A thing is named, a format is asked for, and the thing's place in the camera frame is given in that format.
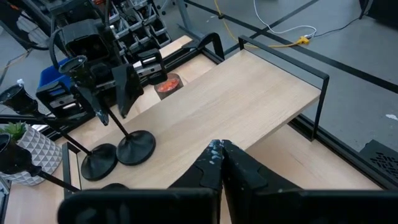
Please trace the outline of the blue plastic bin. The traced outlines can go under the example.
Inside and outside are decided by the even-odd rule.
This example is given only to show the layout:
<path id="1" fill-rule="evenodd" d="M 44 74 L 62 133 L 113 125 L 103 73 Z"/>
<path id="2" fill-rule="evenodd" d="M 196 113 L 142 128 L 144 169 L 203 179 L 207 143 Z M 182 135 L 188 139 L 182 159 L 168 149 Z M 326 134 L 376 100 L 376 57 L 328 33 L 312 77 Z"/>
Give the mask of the blue plastic bin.
<path id="1" fill-rule="evenodd" d="M 71 79 L 69 76 L 60 73 L 53 65 L 41 71 L 40 80 L 37 88 L 43 87 L 53 82 L 62 82 L 67 88 L 70 88 Z"/>

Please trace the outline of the wooden shelf with black frame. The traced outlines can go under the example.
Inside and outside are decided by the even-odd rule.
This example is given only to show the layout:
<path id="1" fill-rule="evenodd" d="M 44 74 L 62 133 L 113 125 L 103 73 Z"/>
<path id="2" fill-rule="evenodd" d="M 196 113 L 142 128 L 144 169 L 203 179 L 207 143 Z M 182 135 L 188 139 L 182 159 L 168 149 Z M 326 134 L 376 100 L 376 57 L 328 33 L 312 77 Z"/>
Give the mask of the wooden shelf with black frame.
<path id="1" fill-rule="evenodd" d="M 219 65 L 200 55 L 177 69 L 183 87 L 161 100 L 147 86 L 128 116 L 126 132 L 147 130 L 156 139 L 153 155 L 138 166 L 118 164 L 102 180 L 81 177 L 83 153 L 70 154 L 71 183 L 102 188 L 166 188 L 175 182 L 214 139 L 246 149 L 265 139 L 316 102 L 320 90 L 240 50 Z"/>

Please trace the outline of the red candle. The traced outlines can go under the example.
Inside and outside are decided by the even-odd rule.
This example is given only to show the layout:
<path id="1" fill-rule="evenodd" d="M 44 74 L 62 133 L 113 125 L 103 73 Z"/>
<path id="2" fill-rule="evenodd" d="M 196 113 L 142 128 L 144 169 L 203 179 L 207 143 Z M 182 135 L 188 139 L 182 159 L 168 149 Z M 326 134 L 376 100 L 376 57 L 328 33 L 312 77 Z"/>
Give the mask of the red candle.
<path id="1" fill-rule="evenodd" d="M 175 93 L 183 87 L 183 81 L 176 73 L 168 73 L 167 80 L 154 86 L 155 92 L 161 100 Z"/>

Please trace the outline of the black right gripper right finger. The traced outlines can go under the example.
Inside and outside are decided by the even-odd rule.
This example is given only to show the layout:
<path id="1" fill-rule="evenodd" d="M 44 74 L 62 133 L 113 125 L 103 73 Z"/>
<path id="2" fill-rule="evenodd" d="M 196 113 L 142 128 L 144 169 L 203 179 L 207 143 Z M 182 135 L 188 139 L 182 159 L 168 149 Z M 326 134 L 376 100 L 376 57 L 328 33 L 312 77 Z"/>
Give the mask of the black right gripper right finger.
<path id="1" fill-rule="evenodd" d="M 396 190 L 305 190 L 229 140 L 223 157 L 233 224 L 398 224 Z"/>

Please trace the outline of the black candle stick holder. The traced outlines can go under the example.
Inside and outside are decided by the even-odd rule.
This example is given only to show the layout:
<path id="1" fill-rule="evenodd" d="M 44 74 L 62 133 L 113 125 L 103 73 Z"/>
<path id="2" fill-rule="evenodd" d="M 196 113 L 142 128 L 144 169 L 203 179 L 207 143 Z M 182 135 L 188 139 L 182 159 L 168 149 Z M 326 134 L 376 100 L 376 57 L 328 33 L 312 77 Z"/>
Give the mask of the black candle stick holder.
<path id="1" fill-rule="evenodd" d="M 15 84 L 0 93 L 0 104 L 7 106 L 17 114 L 34 116 L 84 152 L 86 157 L 80 167 L 80 174 L 84 179 L 89 181 L 103 179 L 116 167 L 118 160 L 114 145 L 101 144 L 92 150 L 88 150 L 39 111 L 37 100 L 25 91 L 23 84 Z"/>
<path id="2" fill-rule="evenodd" d="M 79 191 L 78 188 L 44 172 L 41 166 L 35 166 L 31 153 L 18 146 L 8 133 L 0 134 L 0 172 L 7 175 L 28 172 L 32 177 L 39 176 L 71 192 Z"/>
<path id="3" fill-rule="evenodd" d="M 89 88 L 100 99 L 96 75 L 91 72 L 87 62 L 86 56 L 79 55 L 61 65 L 59 72 L 68 75 L 75 82 L 76 88 L 77 86 Z M 108 110 L 109 119 L 112 118 L 124 134 L 116 149 L 118 161 L 126 166 L 135 166 L 148 160 L 156 147 L 154 135 L 145 130 L 127 132 L 115 115 L 112 114 L 110 107 L 102 99 L 100 101 Z"/>

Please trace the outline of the black frame bracket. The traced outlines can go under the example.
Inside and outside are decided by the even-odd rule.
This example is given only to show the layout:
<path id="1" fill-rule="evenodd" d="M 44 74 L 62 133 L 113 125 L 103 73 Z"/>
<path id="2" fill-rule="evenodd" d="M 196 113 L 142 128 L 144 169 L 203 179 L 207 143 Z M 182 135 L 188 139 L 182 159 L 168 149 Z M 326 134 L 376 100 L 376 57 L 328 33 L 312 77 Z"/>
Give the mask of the black frame bracket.
<path id="1" fill-rule="evenodd" d="M 214 52 L 208 50 L 206 46 L 212 44 Z M 193 40 L 182 47 L 183 49 L 188 49 L 189 51 L 199 51 L 205 54 L 209 59 L 219 64 L 224 61 L 224 50 L 221 43 L 220 36 L 215 33 L 209 33 L 199 40 Z"/>

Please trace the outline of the black aluminium table frame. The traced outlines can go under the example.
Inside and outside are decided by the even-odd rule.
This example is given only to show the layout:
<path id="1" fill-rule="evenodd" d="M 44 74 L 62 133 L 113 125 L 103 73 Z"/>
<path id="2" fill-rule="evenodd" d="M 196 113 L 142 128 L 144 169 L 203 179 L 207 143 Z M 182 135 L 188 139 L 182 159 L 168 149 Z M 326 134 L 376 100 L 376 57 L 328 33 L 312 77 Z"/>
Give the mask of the black aluminium table frame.
<path id="1" fill-rule="evenodd" d="M 200 55 L 211 61 L 200 52 L 195 52 L 193 58 Z M 312 122 L 301 112 L 277 131 L 244 150 L 279 175 L 306 189 L 391 187 L 347 144 L 324 129 L 318 130 L 315 139 L 310 137 L 311 132 Z M 71 182 L 70 154 L 76 153 L 66 154 L 66 162 L 60 164 L 55 175 Z"/>

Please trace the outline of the black perforated metal box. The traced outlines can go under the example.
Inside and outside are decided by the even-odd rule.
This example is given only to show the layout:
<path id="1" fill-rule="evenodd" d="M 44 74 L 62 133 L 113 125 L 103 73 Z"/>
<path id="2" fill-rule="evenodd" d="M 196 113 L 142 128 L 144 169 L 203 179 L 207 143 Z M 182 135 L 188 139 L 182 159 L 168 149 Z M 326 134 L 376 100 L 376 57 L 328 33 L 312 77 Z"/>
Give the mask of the black perforated metal box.
<path id="1" fill-rule="evenodd" d="M 359 155 L 370 165 L 370 168 L 386 180 L 391 187 L 398 189 L 398 152 L 371 140 L 366 143 Z"/>

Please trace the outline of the green succulent in white pot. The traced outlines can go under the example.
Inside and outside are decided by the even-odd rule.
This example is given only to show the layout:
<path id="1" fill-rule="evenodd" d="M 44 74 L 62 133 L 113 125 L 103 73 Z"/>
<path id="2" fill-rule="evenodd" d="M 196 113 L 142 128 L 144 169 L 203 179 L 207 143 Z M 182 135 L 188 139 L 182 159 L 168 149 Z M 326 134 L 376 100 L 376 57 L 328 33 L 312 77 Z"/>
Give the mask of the green succulent in white pot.
<path id="1" fill-rule="evenodd" d="M 16 144 L 32 154 L 35 166 L 41 166 L 48 174 L 53 174 L 62 161 L 62 149 L 51 139 L 31 125 L 18 122 L 0 124 L 0 133 L 9 133 L 16 139 Z M 7 175 L 0 172 L 0 177 L 15 184 L 33 186 L 44 181 L 39 176 L 32 177 L 28 172 Z"/>

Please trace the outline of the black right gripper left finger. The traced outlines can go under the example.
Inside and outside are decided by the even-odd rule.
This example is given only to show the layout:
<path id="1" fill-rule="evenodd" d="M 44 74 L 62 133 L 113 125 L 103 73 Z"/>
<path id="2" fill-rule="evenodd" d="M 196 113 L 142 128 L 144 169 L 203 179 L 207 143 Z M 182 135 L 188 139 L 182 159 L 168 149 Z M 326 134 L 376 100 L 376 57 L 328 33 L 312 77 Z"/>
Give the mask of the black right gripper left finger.
<path id="1" fill-rule="evenodd" d="M 65 199 L 58 224 L 218 224 L 223 142 L 212 140 L 167 189 L 109 184 Z"/>

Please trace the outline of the grey metal stand leg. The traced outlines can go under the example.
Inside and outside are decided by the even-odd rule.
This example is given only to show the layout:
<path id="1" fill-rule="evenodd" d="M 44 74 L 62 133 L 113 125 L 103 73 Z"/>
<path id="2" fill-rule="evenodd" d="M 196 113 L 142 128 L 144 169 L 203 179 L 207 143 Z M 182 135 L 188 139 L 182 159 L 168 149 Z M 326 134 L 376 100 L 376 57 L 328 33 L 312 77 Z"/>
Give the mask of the grey metal stand leg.
<path id="1" fill-rule="evenodd" d="M 182 24 L 178 24 L 179 28 L 186 32 L 189 36 L 195 39 L 201 39 L 203 34 L 194 28 L 190 17 L 187 12 L 187 7 L 184 0 L 175 0 L 176 6 L 178 7 L 180 16 L 182 18 Z"/>

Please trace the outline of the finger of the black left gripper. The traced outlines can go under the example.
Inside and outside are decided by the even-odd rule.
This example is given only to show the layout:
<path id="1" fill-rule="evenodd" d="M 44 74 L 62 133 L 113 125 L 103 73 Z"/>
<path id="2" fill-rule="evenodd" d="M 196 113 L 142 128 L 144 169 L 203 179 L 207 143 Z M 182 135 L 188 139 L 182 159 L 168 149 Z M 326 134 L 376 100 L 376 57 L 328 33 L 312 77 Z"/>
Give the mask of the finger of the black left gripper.
<path id="1" fill-rule="evenodd" d="M 120 65 L 114 67 L 111 71 L 115 81 L 119 114 L 122 118 L 125 118 L 132 105 L 144 94 L 144 90 L 141 86 L 140 78 L 132 65 Z"/>
<path id="2" fill-rule="evenodd" d="M 77 88 L 82 97 L 84 97 L 84 99 L 90 104 L 95 115 L 105 126 L 107 126 L 109 124 L 109 113 L 100 99 L 89 88 L 82 86 L 77 86 Z"/>

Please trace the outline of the black parts bin rack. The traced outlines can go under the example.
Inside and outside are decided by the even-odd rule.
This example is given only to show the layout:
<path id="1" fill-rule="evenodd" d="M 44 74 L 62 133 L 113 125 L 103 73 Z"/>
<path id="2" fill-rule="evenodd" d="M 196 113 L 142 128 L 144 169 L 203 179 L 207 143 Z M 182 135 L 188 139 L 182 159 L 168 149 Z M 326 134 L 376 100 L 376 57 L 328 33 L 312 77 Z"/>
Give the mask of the black parts bin rack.
<path id="1" fill-rule="evenodd" d="M 109 0 L 109 23 L 119 53 L 125 56 L 161 49 L 171 38 L 152 0 Z"/>

